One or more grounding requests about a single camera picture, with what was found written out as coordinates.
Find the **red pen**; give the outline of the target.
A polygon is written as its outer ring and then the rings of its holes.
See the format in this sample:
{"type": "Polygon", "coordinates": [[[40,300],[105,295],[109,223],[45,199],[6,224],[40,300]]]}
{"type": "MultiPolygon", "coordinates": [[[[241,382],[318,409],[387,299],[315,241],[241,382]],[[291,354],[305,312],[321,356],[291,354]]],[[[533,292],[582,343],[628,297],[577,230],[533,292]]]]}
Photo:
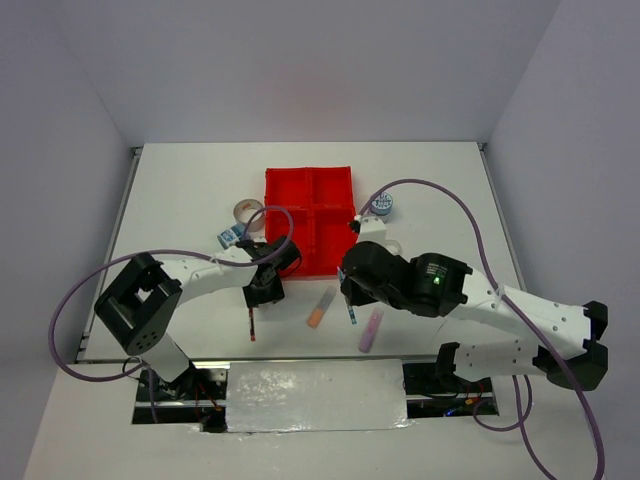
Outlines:
{"type": "Polygon", "coordinates": [[[254,309],[252,307],[248,308],[248,317],[249,317],[249,334],[250,341],[256,341],[256,331],[255,331],[255,317],[254,317],[254,309]]]}

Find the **blue pen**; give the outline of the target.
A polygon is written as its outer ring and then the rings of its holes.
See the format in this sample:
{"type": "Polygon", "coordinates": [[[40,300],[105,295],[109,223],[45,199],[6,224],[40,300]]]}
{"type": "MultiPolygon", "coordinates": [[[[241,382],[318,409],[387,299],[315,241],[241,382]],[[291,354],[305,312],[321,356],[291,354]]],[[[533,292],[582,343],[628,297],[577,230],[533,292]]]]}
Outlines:
{"type": "Polygon", "coordinates": [[[353,309],[353,307],[352,307],[352,305],[351,305],[351,303],[349,301],[349,298],[342,291],[343,290],[343,288],[342,288],[343,287],[343,282],[344,282],[346,277],[344,275],[344,272],[342,271],[342,269],[339,266],[337,267],[337,277],[338,277],[339,284],[340,284],[340,292],[343,295],[350,322],[351,322],[352,325],[357,325],[357,319],[356,319],[356,315],[355,315],[354,309],[353,309]]]}

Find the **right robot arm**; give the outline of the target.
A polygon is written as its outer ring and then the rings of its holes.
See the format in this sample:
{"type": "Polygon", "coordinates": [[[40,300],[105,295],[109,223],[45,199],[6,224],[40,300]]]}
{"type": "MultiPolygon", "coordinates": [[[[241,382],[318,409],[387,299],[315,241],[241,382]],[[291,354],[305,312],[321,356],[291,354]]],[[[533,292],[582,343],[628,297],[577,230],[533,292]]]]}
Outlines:
{"type": "Polygon", "coordinates": [[[486,345],[441,344],[434,371],[446,391],[508,375],[541,375],[561,388],[593,391],[608,371],[608,349],[600,342],[608,308],[602,303],[571,306],[511,287],[493,288],[462,261],[438,253],[406,260],[371,241],[349,249],[342,270],[341,291],[354,306],[380,302],[419,317],[476,322],[511,335],[486,345]]]}

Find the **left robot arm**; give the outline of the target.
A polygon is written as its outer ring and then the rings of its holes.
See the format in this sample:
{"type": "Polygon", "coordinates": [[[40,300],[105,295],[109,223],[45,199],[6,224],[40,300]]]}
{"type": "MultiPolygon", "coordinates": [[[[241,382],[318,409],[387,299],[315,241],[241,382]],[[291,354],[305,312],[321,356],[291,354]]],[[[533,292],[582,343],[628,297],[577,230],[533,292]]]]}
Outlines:
{"type": "Polygon", "coordinates": [[[212,257],[160,261],[132,257],[94,304],[94,312],[129,357],[148,364],[172,398],[206,380],[167,333],[175,310],[196,298],[240,288],[254,309],[285,298],[280,273],[301,262],[294,242],[243,240],[212,257]]]}

